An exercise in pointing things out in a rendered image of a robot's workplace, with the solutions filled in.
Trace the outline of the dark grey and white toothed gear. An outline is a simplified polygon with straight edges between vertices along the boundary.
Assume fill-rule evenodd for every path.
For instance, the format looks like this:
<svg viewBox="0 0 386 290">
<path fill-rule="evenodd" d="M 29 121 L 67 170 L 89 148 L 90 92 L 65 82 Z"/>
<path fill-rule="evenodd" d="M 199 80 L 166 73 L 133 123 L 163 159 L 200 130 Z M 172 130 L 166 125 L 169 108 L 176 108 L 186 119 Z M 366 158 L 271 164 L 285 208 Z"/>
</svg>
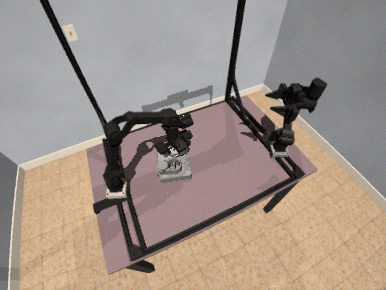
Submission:
<svg viewBox="0 0 386 290">
<path fill-rule="evenodd" d="M 169 150 L 170 150 L 170 155 L 171 155 L 172 157 L 176 157 L 176 156 L 180 155 L 180 153 L 177 152 L 177 150 L 175 149 L 175 147 L 170 146 Z"/>
</svg>

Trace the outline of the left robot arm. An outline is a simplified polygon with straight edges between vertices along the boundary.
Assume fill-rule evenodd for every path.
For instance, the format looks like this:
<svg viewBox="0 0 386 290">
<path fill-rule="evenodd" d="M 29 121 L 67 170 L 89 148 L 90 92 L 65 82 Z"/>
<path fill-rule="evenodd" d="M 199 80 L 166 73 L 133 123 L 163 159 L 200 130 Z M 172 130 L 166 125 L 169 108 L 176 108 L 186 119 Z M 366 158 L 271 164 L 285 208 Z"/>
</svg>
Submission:
<svg viewBox="0 0 386 290">
<path fill-rule="evenodd" d="M 317 101 L 322 95 L 326 86 L 327 83 L 320 78 L 313 79 L 309 88 L 307 86 L 302 86 L 299 83 L 292 83 L 290 87 L 288 87 L 287 95 L 288 93 L 292 94 L 292 103 L 301 102 L 304 100 L 303 98 L 306 97 L 306 105 L 303 109 L 308 109 L 309 113 L 311 113 L 313 110 L 315 110 Z M 312 97 L 313 99 L 311 99 Z M 287 119 L 284 118 L 283 128 L 284 130 L 282 130 L 279 135 L 276 135 L 276 141 L 273 143 L 275 152 L 286 152 L 287 146 L 291 146 L 291 144 L 295 142 L 295 132 L 292 131 L 292 122 L 288 122 Z"/>
</svg>

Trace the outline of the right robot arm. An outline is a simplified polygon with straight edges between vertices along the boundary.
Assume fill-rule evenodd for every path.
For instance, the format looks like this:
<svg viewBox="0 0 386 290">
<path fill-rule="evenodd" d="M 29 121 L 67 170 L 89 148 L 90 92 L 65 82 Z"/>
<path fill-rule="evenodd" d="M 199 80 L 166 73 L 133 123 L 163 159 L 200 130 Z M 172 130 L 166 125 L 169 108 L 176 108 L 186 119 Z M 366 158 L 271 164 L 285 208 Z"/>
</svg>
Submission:
<svg viewBox="0 0 386 290">
<path fill-rule="evenodd" d="M 116 122 L 118 124 L 126 122 L 126 124 L 121 130 Z M 183 122 L 185 123 L 184 125 Z M 121 116 L 113 118 L 111 121 L 104 125 L 104 131 L 106 132 L 104 133 L 108 142 L 108 165 L 105 168 L 103 178 L 110 193 L 122 192 L 123 188 L 123 182 L 120 181 L 121 178 L 123 178 L 123 172 L 118 163 L 119 145 L 122 143 L 123 138 L 125 138 L 129 134 L 130 130 L 135 125 L 156 123 L 161 123 L 161 127 L 164 131 L 165 129 L 168 129 L 166 130 L 166 132 L 169 136 L 177 135 L 178 127 L 183 130 L 194 124 L 190 113 L 179 117 L 172 108 L 166 108 L 158 112 L 128 111 Z M 182 139 L 180 135 L 177 139 L 174 138 L 172 140 L 171 145 L 172 147 L 175 147 L 178 153 L 180 153 L 184 151 L 187 147 L 189 147 L 189 140 Z M 117 169 L 117 164 L 119 165 L 119 170 Z"/>
</svg>

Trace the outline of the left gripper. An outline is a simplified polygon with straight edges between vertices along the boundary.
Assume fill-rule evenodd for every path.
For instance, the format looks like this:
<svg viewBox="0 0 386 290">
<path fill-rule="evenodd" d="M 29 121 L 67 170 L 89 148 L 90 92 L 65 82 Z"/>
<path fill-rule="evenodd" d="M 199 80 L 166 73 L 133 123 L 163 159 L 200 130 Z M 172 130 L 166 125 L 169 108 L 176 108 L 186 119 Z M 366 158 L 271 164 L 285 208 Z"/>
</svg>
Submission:
<svg viewBox="0 0 386 290">
<path fill-rule="evenodd" d="M 282 90 L 282 88 L 283 88 L 283 90 Z M 306 97 L 303 98 L 304 100 L 301 102 L 292 103 L 293 96 L 291 93 L 289 95 L 287 95 L 287 92 L 288 92 L 288 88 L 287 88 L 286 84 L 281 83 L 279 88 L 276 91 L 267 93 L 265 96 L 269 97 L 269 98 L 277 99 L 277 100 L 284 98 L 285 106 L 273 106 L 273 107 L 270 107 L 270 110 L 280 114 L 285 119 L 287 119 L 288 122 L 293 122 L 293 121 L 295 121 L 296 117 L 299 114 L 299 112 L 297 112 L 297 108 L 300 111 L 300 109 L 303 109 L 305 107 Z M 288 104 L 288 102 L 289 102 L 289 104 Z M 292 105 L 296 105 L 296 106 L 292 106 Z M 292 111 L 292 109 L 294 109 L 294 111 Z"/>
</svg>

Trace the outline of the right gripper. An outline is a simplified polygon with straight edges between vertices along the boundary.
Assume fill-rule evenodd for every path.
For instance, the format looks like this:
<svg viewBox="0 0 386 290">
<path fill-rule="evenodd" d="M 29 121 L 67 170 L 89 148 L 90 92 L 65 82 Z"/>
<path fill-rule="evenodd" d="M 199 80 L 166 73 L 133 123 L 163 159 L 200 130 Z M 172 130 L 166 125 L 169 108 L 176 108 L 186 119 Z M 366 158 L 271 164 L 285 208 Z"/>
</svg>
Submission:
<svg viewBox="0 0 386 290">
<path fill-rule="evenodd" d="M 166 132 L 165 132 L 165 133 L 166 133 Z M 166 134 L 167 134 L 167 133 L 166 133 Z M 190 134 L 186 129 L 184 129 L 184 130 L 178 132 L 178 134 L 175 135 L 175 136 L 169 136 L 169 135 L 167 134 L 167 137 L 166 137 L 166 139 L 168 140 L 167 143 L 163 143 L 163 142 L 161 141 L 161 142 L 155 144 L 155 148 L 156 148 L 156 150 L 159 152 L 159 154 L 162 155 L 162 154 L 164 154 L 164 153 L 168 153 L 168 154 L 170 155 L 170 150 L 169 150 L 168 147 L 171 146 L 172 140 L 173 140 L 174 138 L 177 139 L 178 136 L 180 136 L 180 135 L 181 135 L 182 139 L 188 139 L 188 140 L 191 139 L 191 134 Z M 169 152 L 168 152 L 168 151 L 169 151 Z"/>
</svg>

